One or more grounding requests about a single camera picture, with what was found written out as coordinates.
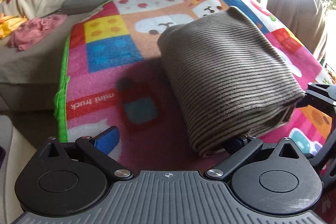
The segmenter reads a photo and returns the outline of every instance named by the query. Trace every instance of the pink cloth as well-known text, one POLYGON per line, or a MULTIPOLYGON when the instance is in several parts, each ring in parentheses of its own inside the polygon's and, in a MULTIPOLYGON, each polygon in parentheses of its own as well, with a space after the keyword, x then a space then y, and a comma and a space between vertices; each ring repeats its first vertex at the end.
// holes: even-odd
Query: pink cloth
POLYGON ((50 15, 45 18, 28 20, 12 32, 7 46, 26 51, 59 27, 66 18, 67 15, 50 15))

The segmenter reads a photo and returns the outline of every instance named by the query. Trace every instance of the gray ribbed plate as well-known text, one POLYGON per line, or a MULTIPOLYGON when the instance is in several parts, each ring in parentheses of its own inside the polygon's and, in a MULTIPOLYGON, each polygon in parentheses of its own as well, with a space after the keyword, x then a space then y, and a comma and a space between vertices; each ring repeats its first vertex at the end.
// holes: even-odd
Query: gray ribbed plate
POLYGON ((19 224, 315 224, 314 213, 270 217, 241 205, 226 185, 202 178, 197 171, 141 171, 117 182, 106 198, 75 216, 50 218, 23 214, 19 224))

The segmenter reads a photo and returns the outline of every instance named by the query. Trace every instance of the black plastic device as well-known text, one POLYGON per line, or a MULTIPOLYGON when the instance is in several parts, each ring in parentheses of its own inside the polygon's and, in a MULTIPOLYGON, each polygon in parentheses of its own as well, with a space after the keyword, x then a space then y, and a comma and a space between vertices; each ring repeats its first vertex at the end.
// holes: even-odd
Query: black plastic device
POLYGON ((5 158, 6 155, 6 151, 0 146, 0 168, 2 166, 2 162, 5 158))
MULTIPOLYGON (((309 84, 299 107, 333 118, 335 86, 309 84)), ((19 175, 15 191, 26 211, 16 223, 324 223, 311 209, 335 186, 336 131, 316 156, 290 138, 277 144, 234 138, 231 156, 207 170, 140 171, 137 176, 95 147, 95 138, 48 141, 19 175)))

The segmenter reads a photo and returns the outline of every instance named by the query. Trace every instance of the yellow square with dots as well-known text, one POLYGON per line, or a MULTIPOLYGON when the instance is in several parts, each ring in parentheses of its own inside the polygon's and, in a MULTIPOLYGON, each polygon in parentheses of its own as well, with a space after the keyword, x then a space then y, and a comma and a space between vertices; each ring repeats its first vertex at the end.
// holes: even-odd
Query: yellow square with dots
POLYGON ((101 17, 85 22, 84 32, 86 43, 129 34, 120 15, 101 17))

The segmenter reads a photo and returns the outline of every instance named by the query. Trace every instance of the green fabric edge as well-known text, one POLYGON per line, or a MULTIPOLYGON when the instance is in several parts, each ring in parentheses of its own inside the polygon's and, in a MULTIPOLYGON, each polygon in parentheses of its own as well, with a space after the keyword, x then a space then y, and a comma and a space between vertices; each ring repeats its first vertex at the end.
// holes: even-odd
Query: green fabric edge
MULTIPOLYGON (((110 1, 112 0, 107 0, 97 8, 102 7, 104 4, 110 1)), ((70 34, 68 35, 66 43, 64 45, 59 88, 58 92, 54 97, 54 104, 55 104, 54 117, 58 121, 58 140, 60 142, 68 142, 66 100, 67 100, 67 87, 68 82, 70 80, 70 76, 67 76, 69 45, 70 45, 70 34)))

